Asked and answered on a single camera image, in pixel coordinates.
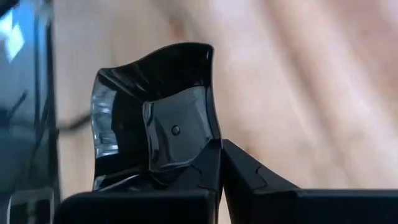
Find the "blurred background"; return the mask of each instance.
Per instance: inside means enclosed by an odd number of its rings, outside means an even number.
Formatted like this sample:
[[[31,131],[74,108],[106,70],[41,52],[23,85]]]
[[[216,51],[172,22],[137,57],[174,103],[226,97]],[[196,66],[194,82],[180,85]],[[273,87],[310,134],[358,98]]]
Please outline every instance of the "blurred background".
[[[224,138],[300,187],[397,188],[397,12],[394,0],[21,1],[1,26],[0,113],[7,121],[24,99],[14,120],[70,123],[89,112],[100,68],[206,42]],[[10,49],[11,40],[22,47]],[[57,144],[41,129],[5,130],[2,138],[16,140],[1,143],[3,154],[43,155],[37,176],[18,183],[47,192],[58,183],[39,176],[57,171],[61,191],[50,198],[91,190],[90,126]],[[39,137],[46,146],[36,146]],[[11,170],[26,168],[1,175]],[[227,214],[222,208],[221,222]]]

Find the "small screw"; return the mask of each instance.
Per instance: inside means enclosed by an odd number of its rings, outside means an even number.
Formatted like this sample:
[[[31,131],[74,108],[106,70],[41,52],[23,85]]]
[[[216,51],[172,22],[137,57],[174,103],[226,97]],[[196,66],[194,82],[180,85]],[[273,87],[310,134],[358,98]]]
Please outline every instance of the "small screw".
[[[181,132],[181,129],[180,129],[180,127],[178,127],[177,125],[174,125],[174,126],[172,127],[172,134],[173,134],[174,136],[178,136],[178,135],[180,134],[180,132]]]

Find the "glossy black surface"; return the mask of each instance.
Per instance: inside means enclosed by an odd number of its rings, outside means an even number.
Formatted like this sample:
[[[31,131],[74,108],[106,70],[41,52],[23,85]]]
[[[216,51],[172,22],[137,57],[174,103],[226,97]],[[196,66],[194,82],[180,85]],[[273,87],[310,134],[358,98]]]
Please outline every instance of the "glossy black surface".
[[[95,177],[186,166],[210,139],[220,139],[212,57],[210,45],[174,44],[98,72],[96,83],[116,91],[111,129],[118,150],[96,157]]]

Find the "beige background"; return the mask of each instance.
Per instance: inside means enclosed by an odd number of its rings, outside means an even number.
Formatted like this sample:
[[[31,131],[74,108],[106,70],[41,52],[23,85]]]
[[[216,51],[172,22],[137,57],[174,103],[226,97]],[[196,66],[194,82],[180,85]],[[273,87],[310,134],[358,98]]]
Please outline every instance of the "beige background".
[[[89,110],[99,68],[174,42],[207,42],[224,138],[301,187],[398,187],[395,0],[54,5],[59,122]],[[91,189],[91,129],[59,145],[63,196]]]

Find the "curved black piece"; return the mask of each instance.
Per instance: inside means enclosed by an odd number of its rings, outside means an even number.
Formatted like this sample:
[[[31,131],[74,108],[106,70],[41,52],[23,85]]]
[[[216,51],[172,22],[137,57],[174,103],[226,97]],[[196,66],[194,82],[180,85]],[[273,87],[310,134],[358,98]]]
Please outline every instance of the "curved black piece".
[[[184,167],[209,140],[221,139],[212,58],[212,46],[182,43],[98,72],[91,102],[95,178],[134,167],[155,174]]]

